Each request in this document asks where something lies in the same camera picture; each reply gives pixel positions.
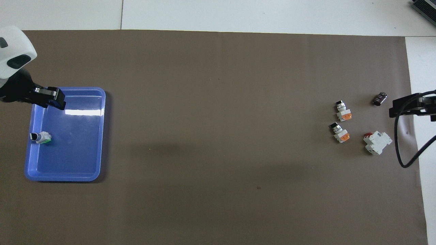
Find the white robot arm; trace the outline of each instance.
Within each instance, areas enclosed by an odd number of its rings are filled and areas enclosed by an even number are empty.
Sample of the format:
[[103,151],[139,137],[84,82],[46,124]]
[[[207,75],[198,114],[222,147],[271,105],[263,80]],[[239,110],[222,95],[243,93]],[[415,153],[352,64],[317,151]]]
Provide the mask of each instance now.
[[65,95],[56,87],[33,83],[23,66],[36,58],[30,40],[16,26],[0,28],[0,101],[26,102],[65,109]]

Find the black vent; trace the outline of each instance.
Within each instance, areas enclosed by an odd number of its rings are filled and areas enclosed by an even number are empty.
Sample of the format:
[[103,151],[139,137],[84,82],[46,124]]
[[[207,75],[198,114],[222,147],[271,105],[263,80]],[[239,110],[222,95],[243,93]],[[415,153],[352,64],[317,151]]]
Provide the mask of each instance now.
[[430,0],[430,2],[427,0],[416,0],[413,2],[412,8],[436,25],[436,9],[433,7],[434,4],[436,4],[435,0]]

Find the brown table surface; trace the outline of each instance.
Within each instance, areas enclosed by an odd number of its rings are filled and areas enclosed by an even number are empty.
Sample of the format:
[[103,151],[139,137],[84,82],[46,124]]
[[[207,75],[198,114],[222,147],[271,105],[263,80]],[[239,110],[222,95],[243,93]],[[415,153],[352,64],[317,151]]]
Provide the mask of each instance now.
[[[1,245],[427,243],[418,164],[363,142],[393,138],[388,108],[410,94],[403,37],[26,34],[36,83],[106,91],[102,173],[27,180],[31,106],[1,103]],[[343,144],[328,127],[341,99]],[[407,158],[411,117],[401,124]]]

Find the blue plastic bin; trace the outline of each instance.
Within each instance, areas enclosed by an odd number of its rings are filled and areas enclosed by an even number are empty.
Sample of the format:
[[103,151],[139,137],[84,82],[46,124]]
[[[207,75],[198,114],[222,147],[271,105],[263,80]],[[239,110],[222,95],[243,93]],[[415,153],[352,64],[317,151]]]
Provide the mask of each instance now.
[[51,141],[27,142],[24,174],[37,181],[92,181],[100,174],[106,94],[101,88],[63,87],[65,110],[33,105],[29,133]]

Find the white floor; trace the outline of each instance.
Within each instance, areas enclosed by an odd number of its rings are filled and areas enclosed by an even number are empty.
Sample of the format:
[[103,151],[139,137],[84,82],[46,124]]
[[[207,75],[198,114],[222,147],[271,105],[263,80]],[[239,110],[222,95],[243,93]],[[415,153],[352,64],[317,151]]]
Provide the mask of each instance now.
[[[436,89],[436,27],[408,0],[2,0],[0,27],[406,36],[412,92]],[[422,146],[436,122],[415,117]],[[428,241],[436,245],[436,146],[420,158]]]

